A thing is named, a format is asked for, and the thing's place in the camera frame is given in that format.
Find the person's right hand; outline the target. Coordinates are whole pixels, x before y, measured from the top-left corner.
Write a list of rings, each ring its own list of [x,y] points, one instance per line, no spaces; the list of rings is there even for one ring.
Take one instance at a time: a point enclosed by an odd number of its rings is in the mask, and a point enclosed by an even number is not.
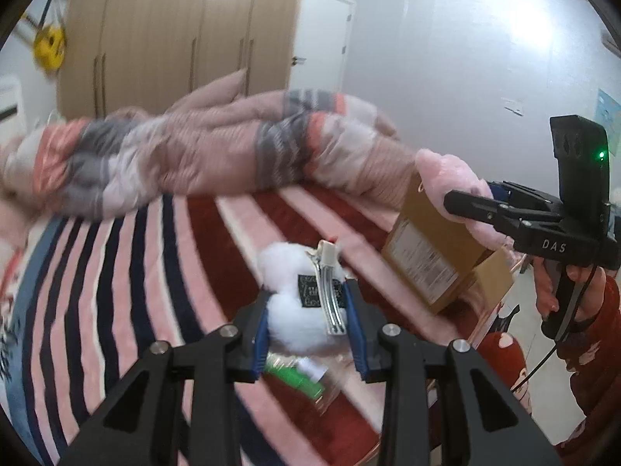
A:
[[[553,281],[546,271],[544,260],[535,258],[533,260],[534,279],[536,290],[536,308],[543,319],[551,313],[559,310],[559,302],[553,291]],[[605,294],[606,273],[601,267],[568,266],[566,274],[569,279],[577,284],[590,282],[581,300],[581,304],[576,312],[575,321],[582,323],[594,319],[599,313]]]

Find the red patterned sleeve forearm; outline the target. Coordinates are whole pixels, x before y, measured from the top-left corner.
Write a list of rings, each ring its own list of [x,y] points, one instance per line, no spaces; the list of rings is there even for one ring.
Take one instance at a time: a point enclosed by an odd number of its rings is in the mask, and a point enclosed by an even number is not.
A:
[[[557,348],[572,374],[572,394],[584,419],[556,446],[565,465],[620,463],[620,295],[608,279],[602,308]]]

